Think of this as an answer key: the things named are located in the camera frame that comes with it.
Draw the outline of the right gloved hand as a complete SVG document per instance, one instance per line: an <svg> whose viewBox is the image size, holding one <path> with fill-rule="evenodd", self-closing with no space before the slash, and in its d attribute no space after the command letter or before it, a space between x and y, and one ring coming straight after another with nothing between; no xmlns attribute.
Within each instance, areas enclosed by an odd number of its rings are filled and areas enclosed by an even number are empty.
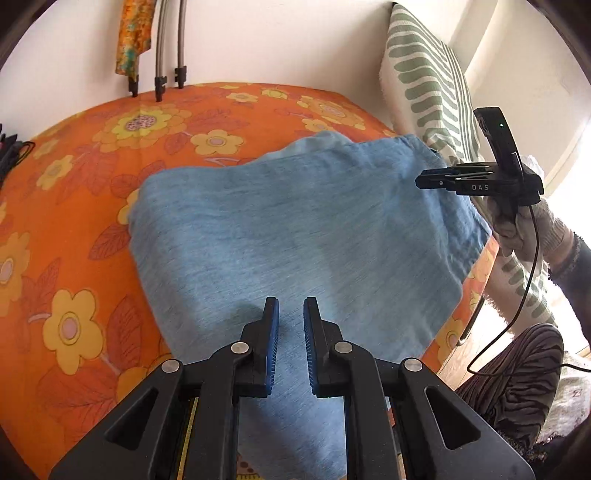
<svg viewBox="0 0 591 480"><path fill-rule="evenodd" d="M505 215L497 199L487 198L493 228L504 256L514 253L522 262L538 259L550 266L562 264L574 243L574 233L551 210L545 199L531 207L520 207L514 217Z"/></svg>

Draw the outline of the right forearm dark sleeve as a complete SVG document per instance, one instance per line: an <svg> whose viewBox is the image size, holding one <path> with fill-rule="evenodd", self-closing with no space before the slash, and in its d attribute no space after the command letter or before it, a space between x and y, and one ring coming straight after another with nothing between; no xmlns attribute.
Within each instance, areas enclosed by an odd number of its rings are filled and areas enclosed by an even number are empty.
<svg viewBox="0 0 591 480"><path fill-rule="evenodd" d="M550 269L550 279L568 299L587 342L591 341L591 252L585 241L574 234L573 246L558 269Z"/></svg>

